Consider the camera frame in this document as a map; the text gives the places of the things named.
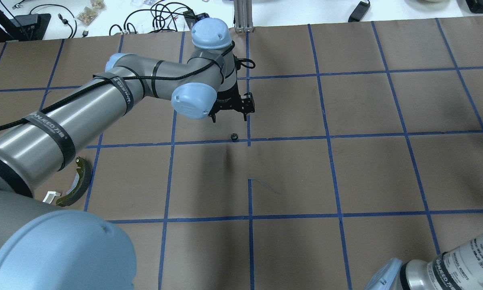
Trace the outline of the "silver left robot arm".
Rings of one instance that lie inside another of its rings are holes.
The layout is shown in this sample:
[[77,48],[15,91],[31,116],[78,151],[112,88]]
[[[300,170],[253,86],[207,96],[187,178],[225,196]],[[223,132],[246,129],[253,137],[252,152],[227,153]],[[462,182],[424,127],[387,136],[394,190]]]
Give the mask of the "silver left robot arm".
[[66,98],[0,126],[0,290],[135,288],[136,253],[122,228],[33,192],[145,97],[169,100],[190,119],[254,112],[252,95],[237,88],[227,24],[204,18],[190,33],[195,49],[184,64],[113,54],[104,72]]

